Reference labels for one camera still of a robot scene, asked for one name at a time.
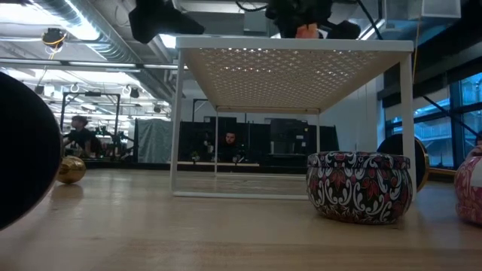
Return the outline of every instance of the ceiling duct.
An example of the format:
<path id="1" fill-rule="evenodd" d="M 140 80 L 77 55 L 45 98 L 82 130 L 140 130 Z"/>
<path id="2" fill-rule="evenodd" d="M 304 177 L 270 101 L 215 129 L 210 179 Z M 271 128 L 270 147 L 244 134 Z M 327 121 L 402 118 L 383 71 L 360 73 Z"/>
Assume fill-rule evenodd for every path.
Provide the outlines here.
<path id="1" fill-rule="evenodd" d="M 96 39 L 101 44 L 88 46 L 109 62 L 142 62 L 108 21 L 87 0 L 30 0 L 38 8 L 55 16 L 60 24 L 80 39 Z M 172 91 L 152 71 L 132 74 L 156 99 L 170 101 Z"/>

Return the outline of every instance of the gold sphere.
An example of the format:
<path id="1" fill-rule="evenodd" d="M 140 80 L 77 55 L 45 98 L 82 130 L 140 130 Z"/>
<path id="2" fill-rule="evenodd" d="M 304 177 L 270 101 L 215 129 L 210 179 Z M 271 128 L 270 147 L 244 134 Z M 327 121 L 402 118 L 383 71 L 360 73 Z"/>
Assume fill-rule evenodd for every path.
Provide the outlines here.
<path id="1" fill-rule="evenodd" d="M 84 177 L 85 170 L 85 163 L 82 159 L 73 156 L 64 157 L 57 174 L 57 181 L 73 184 Z"/>

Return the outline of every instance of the person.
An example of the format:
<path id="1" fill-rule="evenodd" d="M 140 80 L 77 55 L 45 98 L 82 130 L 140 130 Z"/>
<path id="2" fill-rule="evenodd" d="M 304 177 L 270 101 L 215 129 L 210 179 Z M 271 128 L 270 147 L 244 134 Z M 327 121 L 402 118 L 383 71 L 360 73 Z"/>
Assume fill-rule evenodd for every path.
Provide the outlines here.
<path id="1" fill-rule="evenodd" d="M 83 154 L 81 156 L 85 157 L 95 157 L 100 151 L 100 140 L 89 131 L 85 126 L 89 123 L 84 116 L 74 116 L 72 118 L 72 128 L 75 130 L 71 131 L 63 140 L 63 146 L 75 142 L 81 149 Z"/>
<path id="2" fill-rule="evenodd" d="M 475 147 L 468 153 L 466 159 L 482 156 L 482 131 L 475 137 Z"/>
<path id="3" fill-rule="evenodd" d="M 224 140 L 219 148 L 218 157 L 221 162 L 232 163 L 233 158 L 237 156 L 236 134 L 234 132 L 226 132 Z"/>

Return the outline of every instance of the white metal frame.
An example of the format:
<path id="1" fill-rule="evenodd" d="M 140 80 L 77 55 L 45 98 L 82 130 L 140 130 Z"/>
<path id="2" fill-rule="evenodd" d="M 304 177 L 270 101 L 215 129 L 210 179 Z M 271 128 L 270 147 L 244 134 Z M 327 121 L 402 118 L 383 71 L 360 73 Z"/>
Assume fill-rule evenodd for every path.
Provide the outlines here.
<path id="1" fill-rule="evenodd" d="M 307 196 L 297 195 L 264 195 L 264 194 L 242 194 L 242 193 L 200 193 L 200 192 L 180 192 L 175 190 L 175 181 L 177 179 L 178 165 L 178 138 L 181 123 L 181 106 L 182 106 L 182 87 L 184 66 L 186 63 L 185 49 L 194 48 L 250 48 L 256 47 L 261 49 L 290 49 L 290 50 L 363 50 L 363 51 L 389 51 L 403 57 L 397 58 L 400 62 L 400 82 L 401 82 L 401 107 L 403 118 L 403 150 L 404 156 L 411 161 L 409 170 L 413 183 L 413 198 L 416 195 L 416 178 L 415 178 L 415 144 L 414 144 L 414 127 L 413 127 L 413 85 L 411 75 L 411 54 L 413 52 L 413 42 L 411 41 L 341 41 L 341 40 L 298 40 L 298 39 L 270 39 L 270 38 L 208 38 L 203 36 L 197 37 L 181 37 L 177 39 L 177 48 L 179 49 L 178 57 L 178 74 L 176 84 L 176 95 L 174 100 L 174 110 L 172 115 L 173 134 L 172 134 L 172 156 L 171 156 L 171 174 L 170 187 L 174 196 L 199 196 L 199 197 L 223 197 L 223 198 L 241 198 L 241 199 L 307 199 Z M 216 131 L 215 131 L 215 176 L 218 174 L 218 112 L 232 111 L 236 108 L 220 108 L 216 109 Z M 316 114 L 318 125 L 316 128 L 316 150 L 320 151 L 320 109 L 307 108 L 305 114 Z M 265 112 L 259 108 L 255 113 Z M 282 110 L 271 113 L 288 113 L 300 114 L 299 110 Z"/>

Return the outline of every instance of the white perforated shelf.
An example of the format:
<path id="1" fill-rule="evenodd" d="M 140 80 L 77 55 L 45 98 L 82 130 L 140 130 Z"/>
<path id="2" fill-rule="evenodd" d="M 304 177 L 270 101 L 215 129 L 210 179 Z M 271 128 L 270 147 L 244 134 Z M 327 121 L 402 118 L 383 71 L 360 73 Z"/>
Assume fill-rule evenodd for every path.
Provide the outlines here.
<path id="1" fill-rule="evenodd" d="M 180 37 L 218 111 L 318 114 L 406 58 L 412 41 Z"/>

